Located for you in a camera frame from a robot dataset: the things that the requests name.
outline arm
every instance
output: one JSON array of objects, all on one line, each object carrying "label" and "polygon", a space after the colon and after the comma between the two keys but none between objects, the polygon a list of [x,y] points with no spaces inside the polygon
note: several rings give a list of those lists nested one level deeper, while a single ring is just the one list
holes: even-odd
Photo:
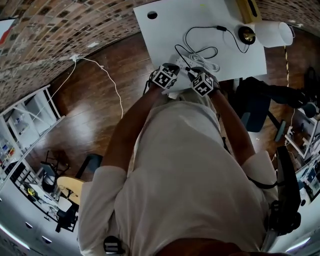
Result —
[{"label": "arm", "polygon": [[220,113],[235,159],[242,166],[246,160],[255,154],[249,134],[234,109],[219,90],[213,93],[211,100],[218,113]]},{"label": "arm", "polygon": [[151,85],[147,93],[123,116],[114,129],[102,160],[102,166],[116,166],[128,171],[136,140],[153,104],[162,91],[161,87]]}]

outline white t-shirt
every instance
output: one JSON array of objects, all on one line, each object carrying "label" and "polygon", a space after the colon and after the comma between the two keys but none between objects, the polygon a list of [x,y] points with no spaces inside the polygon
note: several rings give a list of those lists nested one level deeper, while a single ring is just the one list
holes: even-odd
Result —
[{"label": "white t-shirt", "polygon": [[239,166],[224,149],[215,113],[178,101],[153,109],[141,133],[134,171],[102,166],[84,185],[78,241],[84,255],[105,255],[117,235],[132,256],[149,256],[182,238],[207,238],[258,251],[277,188],[267,152]]}]

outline power cord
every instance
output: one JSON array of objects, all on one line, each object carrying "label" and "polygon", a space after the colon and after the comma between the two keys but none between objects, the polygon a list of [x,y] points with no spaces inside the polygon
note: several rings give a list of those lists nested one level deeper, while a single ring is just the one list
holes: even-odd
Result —
[{"label": "power cord", "polygon": [[275,158],[276,158],[276,154],[274,154],[274,156],[273,156],[273,158],[272,158],[271,162],[273,162],[273,161],[275,160]]},{"label": "power cord", "polygon": [[[71,73],[69,74],[69,76],[66,78],[66,80],[64,80],[64,82],[60,85],[60,87],[54,92],[54,94],[49,98],[48,100],[48,103],[51,102],[52,103],[52,98],[55,96],[55,94],[60,90],[60,88],[65,84],[65,82],[71,77],[71,75],[73,74],[73,72],[75,71],[76,69],[76,65],[77,65],[77,62],[74,62],[74,66],[73,66],[73,70],[71,71]],[[45,108],[46,106],[43,106],[39,112],[35,115],[35,117],[32,119],[32,121],[34,121],[37,116],[41,113],[41,111]]]},{"label": "power cord", "polygon": [[[60,88],[66,83],[66,81],[71,77],[71,75],[73,74],[73,72],[75,71],[76,69],[76,66],[77,66],[77,60],[78,59],[82,59],[82,60],[86,60],[86,61],[89,61],[89,62],[94,62],[96,63],[103,71],[105,71],[109,77],[109,79],[113,82],[114,84],[114,89],[115,89],[115,92],[116,94],[118,95],[119,97],[119,101],[120,101],[120,107],[121,107],[121,119],[123,118],[124,116],[124,108],[122,106],[122,99],[121,99],[121,96],[120,94],[118,93],[118,90],[117,90],[117,85],[115,83],[115,81],[110,77],[109,75],[109,72],[107,70],[104,69],[104,66],[100,65],[98,62],[94,61],[94,60],[91,60],[91,59],[88,59],[88,58],[82,58],[82,57],[77,57],[77,56],[74,56],[72,58],[72,60],[74,61],[74,66],[73,66],[73,70],[71,71],[71,73],[69,74],[69,76],[66,78],[66,80],[64,80],[64,82],[59,86],[59,88],[53,93],[53,95],[49,98],[48,100],[48,103],[52,101],[52,98],[55,96],[55,94],[60,90]],[[32,121],[34,121],[38,115],[41,113],[41,111],[45,108],[45,106],[43,106],[40,111],[34,116],[34,118],[32,119]]]},{"label": "power cord", "polygon": [[[193,30],[193,29],[217,29],[217,30],[222,31],[222,32],[228,31],[228,32],[232,35],[232,37],[233,37],[233,39],[234,39],[234,42],[235,42],[235,44],[236,44],[236,47],[238,48],[238,50],[239,50],[241,53],[245,54],[245,53],[247,53],[247,51],[249,50],[250,45],[248,45],[248,47],[247,47],[247,49],[246,49],[245,51],[242,51],[242,50],[240,49],[239,45],[238,45],[238,42],[237,42],[236,37],[234,36],[234,34],[233,34],[229,29],[227,29],[227,28],[224,27],[224,26],[219,26],[219,25],[218,25],[218,26],[193,26],[193,27],[189,28],[189,30],[188,30],[188,31],[185,33],[185,35],[184,35],[184,42],[185,42],[186,46],[191,50],[191,52],[190,52],[189,50],[187,50],[186,48],[184,48],[184,47],[183,47],[182,45],[180,45],[180,44],[176,44],[176,45],[174,46],[176,52],[177,52],[177,53],[179,54],[179,56],[184,60],[184,62],[188,65],[188,67],[189,67],[190,69],[191,69],[191,66],[190,66],[189,63],[185,60],[185,58],[182,56],[182,54],[180,54],[179,50],[177,49],[177,46],[183,48],[187,53],[189,53],[189,58],[190,58],[192,61],[194,61],[194,62],[202,65],[206,70],[211,71],[211,72],[218,72],[218,71],[220,70],[219,65],[217,65],[217,64],[215,64],[215,63],[213,63],[213,62],[211,62],[211,61],[208,61],[208,59],[212,59],[212,58],[214,58],[215,56],[217,56],[217,54],[218,54],[218,49],[217,49],[215,46],[209,46],[209,47],[203,48],[203,49],[201,49],[201,50],[195,51],[195,50],[189,45],[188,40],[187,40],[187,38],[188,38],[187,36],[188,36],[188,33],[189,33],[191,30]],[[202,56],[199,55],[199,53],[201,53],[201,52],[203,52],[203,51],[205,51],[205,50],[208,50],[208,49],[214,49],[214,50],[215,50],[215,53],[214,53],[212,56],[209,56],[209,57],[202,57]]]},{"label": "power cord", "polygon": [[299,165],[299,168],[301,167],[301,164],[297,161],[297,158],[295,157],[294,153],[292,153],[291,151],[288,151],[289,153],[291,153],[291,155],[293,156],[294,161]]},{"label": "power cord", "polygon": [[240,51],[241,53],[243,53],[243,54],[246,54],[247,51],[249,50],[250,45],[248,44],[248,48],[247,48],[245,51],[242,51],[242,50],[239,48],[239,45],[238,45],[238,43],[237,43],[237,40],[236,40],[236,37],[234,36],[234,34],[232,34],[232,32],[231,32],[229,29],[226,29],[226,31],[228,31],[228,32],[233,36],[234,42],[235,42],[235,44],[236,44],[236,47],[238,47],[239,51]]},{"label": "power cord", "polygon": [[109,75],[109,72],[104,69],[104,66],[100,65],[98,62],[96,62],[96,61],[94,61],[94,60],[91,60],[91,59],[88,59],[88,58],[82,58],[82,57],[77,57],[77,59],[82,59],[82,60],[86,60],[86,61],[89,61],[89,62],[94,62],[94,63],[97,64],[103,71],[106,72],[106,74],[108,75],[109,79],[113,82],[115,92],[116,92],[116,94],[117,94],[118,97],[119,97],[120,107],[121,107],[121,119],[122,119],[122,118],[124,117],[124,108],[122,107],[121,96],[120,96],[120,94],[118,93],[117,84],[115,83],[115,81],[113,81],[113,79],[112,79],[111,76]]},{"label": "power cord", "polygon": [[292,126],[292,120],[293,120],[293,118],[294,118],[295,112],[296,112],[296,109],[294,108],[294,109],[293,109],[293,114],[292,114],[292,117],[291,117],[291,123],[290,123],[290,126]]},{"label": "power cord", "polygon": [[153,71],[153,72],[150,74],[149,79],[145,82],[145,86],[144,86],[144,90],[143,90],[142,95],[144,95],[144,94],[146,93],[146,90],[147,90],[147,88],[150,86],[150,83],[151,83],[152,79],[154,78],[155,73],[156,73],[156,70]]}]

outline wall outlet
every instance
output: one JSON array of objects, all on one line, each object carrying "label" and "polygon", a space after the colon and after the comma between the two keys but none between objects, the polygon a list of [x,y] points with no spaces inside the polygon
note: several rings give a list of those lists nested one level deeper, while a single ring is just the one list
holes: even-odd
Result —
[{"label": "wall outlet", "polygon": [[74,54],[69,59],[73,60],[74,62],[77,62],[78,57],[79,57],[79,54]]}]

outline wrist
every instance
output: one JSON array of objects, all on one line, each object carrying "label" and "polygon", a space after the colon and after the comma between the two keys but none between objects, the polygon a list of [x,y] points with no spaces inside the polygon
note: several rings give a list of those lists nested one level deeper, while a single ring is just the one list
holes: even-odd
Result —
[{"label": "wrist", "polygon": [[208,96],[210,99],[214,100],[214,98],[223,96],[223,94],[221,93],[221,90],[219,88],[214,88],[213,91],[211,91]]},{"label": "wrist", "polygon": [[163,91],[164,89],[156,84],[151,84],[148,90],[148,92],[159,93],[159,94],[161,94]]}]

